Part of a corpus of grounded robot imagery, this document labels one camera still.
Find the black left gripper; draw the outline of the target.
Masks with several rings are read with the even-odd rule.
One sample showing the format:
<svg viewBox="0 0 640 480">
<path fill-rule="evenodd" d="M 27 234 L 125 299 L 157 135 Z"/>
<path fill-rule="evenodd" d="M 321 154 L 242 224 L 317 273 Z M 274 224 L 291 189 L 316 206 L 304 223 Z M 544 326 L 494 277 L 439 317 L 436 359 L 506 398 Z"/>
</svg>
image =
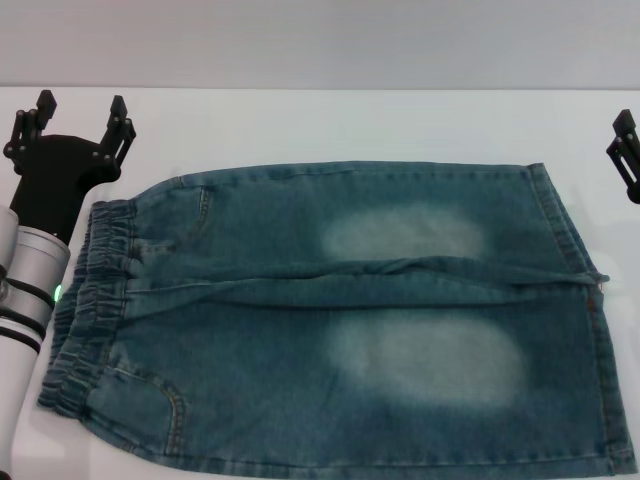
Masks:
<svg viewBox="0 0 640 480">
<path fill-rule="evenodd" d="M 136 131 L 120 95 L 112 100 L 100 143 L 75 136 L 41 136 L 55 110 L 56 100 L 50 90 L 40 92 L 35 108 L 18 110 L 3 154 L 20 176 L 10 203 L 19 224 L 67 245 L 87 193 L 119 179 Z"/>
</svg>

